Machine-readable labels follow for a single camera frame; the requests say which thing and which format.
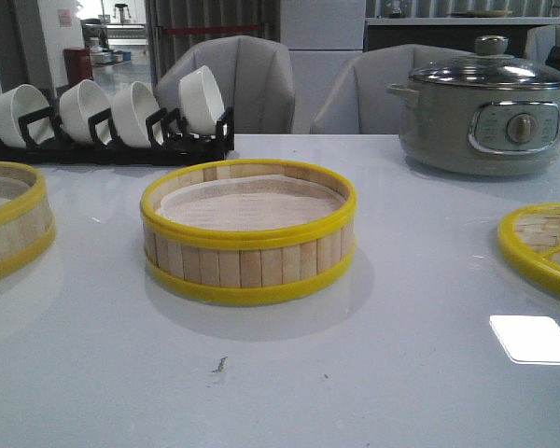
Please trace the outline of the white steamer liner paper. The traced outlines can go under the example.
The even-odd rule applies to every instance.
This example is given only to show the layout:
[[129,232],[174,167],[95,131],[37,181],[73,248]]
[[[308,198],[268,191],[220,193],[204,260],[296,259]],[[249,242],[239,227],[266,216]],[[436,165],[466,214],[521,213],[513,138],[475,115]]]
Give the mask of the white steamer liner paper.
[[333,189],[285,175],[204,182],[165,195],[157,214],[214,231],[266,231],[306,224],[338,210]]

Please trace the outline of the black bowl rack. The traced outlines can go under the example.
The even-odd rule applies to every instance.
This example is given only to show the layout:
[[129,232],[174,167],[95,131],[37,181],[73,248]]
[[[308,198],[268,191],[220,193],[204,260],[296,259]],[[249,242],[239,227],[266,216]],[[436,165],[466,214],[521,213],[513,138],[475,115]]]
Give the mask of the black bowl rack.
[[101,164],[188,166],[223,161],[234,149],[234,111],[227,107],[213,136],[188,131],[176,108],[162,108],[146,119],[148,147],[129,147],[118,136],[110,109],[88,118],[91,142],[80,144],[63,130],[62,118],[51,106],[20,118],[24,145],[9,147],[0,139],[0,161],[38,165]]

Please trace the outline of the grey chair middle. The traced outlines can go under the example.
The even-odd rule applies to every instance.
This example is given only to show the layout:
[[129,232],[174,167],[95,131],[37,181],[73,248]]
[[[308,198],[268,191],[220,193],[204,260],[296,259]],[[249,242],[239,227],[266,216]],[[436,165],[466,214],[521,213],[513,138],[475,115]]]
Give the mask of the grey chair middle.
[[389,93],[417,67],[462,56],[459,49],[419,44],[367,51],[344,63],[315,113],[312,134],[397,134],[403,102]]

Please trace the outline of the grey chair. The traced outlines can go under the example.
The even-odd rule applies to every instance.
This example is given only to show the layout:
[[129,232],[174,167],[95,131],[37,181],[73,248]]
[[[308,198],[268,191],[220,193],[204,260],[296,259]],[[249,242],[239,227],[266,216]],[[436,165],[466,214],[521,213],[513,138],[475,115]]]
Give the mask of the grey chair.
[[546,63],[551,50],[560,47],[560,25],[545,25],[526,32],[524,58]]
[[224,105],[234,109],[237,133],[290,133],[295,82],[288,48],[268,39],[236,35],[191,47],[155,86],[160,106],[180,106],[179,80],[201,66],[212,71]]
[[367,51],[344,63],[315,113],[312,134],[397,134],[403,102],[389,93],[417,67],[462,56],[459,49],[419,44]]

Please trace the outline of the grey chair far right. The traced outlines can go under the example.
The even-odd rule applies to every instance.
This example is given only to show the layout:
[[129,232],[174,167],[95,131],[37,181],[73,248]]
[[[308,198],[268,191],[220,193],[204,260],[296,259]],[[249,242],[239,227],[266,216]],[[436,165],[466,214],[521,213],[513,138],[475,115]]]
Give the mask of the grey chair far right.
[[551,50],[560,47],[560,25],[545,25],[526,32],[524,58],[546,63]]

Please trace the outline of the white bowl far left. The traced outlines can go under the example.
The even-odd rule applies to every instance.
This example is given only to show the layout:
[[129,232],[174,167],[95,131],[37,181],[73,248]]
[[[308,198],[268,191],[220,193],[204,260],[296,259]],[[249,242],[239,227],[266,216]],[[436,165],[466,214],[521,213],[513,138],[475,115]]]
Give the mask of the white bowl far left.
[[26,148],[19,118],[49,106],[44,94],[35,86],[20,86],[0,95],[0,139],[9,147]]

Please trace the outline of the white bowl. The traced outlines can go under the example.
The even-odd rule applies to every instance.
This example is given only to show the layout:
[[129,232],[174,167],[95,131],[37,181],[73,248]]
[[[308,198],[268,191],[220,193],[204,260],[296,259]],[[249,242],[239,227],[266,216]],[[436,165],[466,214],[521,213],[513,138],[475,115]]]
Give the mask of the white bowl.
[[26,148],[19,118],[49,106],[44,94],[35,86],[20,86],[0,95],[0,139],[9,147]]
[[111,101],[114,126],[122,142],[129,147],[151,147],[146,120],[160,110],[151,89],[140,81],[118,91]]
[[60,99],[60,116],[66,133],[79,144],[92,144],[89,118],[110,108],[110,102],[93,80],[83,79]]

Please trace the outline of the glass pot lid with knob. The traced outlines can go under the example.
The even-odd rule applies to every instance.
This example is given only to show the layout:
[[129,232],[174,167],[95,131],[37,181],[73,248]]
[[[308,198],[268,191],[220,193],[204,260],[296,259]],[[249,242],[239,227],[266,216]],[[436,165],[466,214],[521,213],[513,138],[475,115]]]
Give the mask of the glass pot lid with knob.
[[409,78],[458,87],[560,89],[560,70],[507,54],[508,43],[501,35],[477,37],[474,53],[415,68]]

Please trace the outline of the grey electric cooking pot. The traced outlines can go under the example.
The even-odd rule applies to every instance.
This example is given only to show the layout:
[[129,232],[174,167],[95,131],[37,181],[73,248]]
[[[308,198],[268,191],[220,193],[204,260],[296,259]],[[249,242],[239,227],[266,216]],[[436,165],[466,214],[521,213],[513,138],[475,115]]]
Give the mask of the grey electric cooking pot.
[[403,102],[405,153],[449,172],[514,176],[560,158],[560,89],[499,90],[408,81],[388,92]]

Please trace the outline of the white bowl right end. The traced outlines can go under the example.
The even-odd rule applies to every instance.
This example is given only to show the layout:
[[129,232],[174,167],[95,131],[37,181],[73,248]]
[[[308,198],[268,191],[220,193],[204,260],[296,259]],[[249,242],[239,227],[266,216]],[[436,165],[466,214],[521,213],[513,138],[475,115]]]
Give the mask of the white bowl right end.
[[189,130],[198,135],[216,133],[217,120],[225,111],[216,78],[207,65],[202,65],[179,80],[180,107]]

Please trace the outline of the grey chair left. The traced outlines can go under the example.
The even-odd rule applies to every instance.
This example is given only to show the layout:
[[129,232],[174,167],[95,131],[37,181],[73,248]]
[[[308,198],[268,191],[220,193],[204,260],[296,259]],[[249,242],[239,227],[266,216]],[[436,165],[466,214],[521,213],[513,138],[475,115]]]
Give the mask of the grey chair left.
[[191,47],[155,86],[160,106],[180,106],[179,80],[201,66],[212,71],[224,105],[234,109],[237,133],[290,133],[295,82],[288,48],[268,39],[236,35]]

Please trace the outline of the red bin in background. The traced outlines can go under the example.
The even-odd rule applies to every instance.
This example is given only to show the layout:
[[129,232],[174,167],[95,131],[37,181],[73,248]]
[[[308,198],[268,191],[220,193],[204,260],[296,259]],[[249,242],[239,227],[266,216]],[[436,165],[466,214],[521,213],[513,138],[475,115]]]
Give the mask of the red bin in background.
[[66,48],[63,50],[63,58],[70,88],[84,79],[93,80],[91,56],[88,48]]

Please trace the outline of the bamboo steamer tray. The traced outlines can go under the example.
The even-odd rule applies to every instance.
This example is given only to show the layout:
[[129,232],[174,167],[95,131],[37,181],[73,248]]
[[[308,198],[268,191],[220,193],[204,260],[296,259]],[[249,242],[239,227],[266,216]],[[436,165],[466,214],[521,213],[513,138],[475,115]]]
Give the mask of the bamboo steamer tray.
[[[204,182],[285,175],[323,185],[344,198],[318,220],[266,231],[214,231],[161,217],[162,198]],[[150,272],[171,290],[201,301],[262,305],[294,300],[336,281],[355,252],[357,196],[352,183],[302,161],[242,159],[183,168],[151,183],[140,202]]]
[[54,241],[56,220],[45,177],[36,168],[0,161],[0,278],[39,257]]

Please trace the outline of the bamboo steamer lid yellow rim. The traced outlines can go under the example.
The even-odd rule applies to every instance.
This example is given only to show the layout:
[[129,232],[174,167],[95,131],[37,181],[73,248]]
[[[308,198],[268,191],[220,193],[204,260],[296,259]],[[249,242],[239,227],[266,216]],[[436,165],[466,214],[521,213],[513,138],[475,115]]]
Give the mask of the bamboo steamer lid yellow rim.
[[497,226],[497,245],[518,273],[560,296],[560,203],[508,213]]

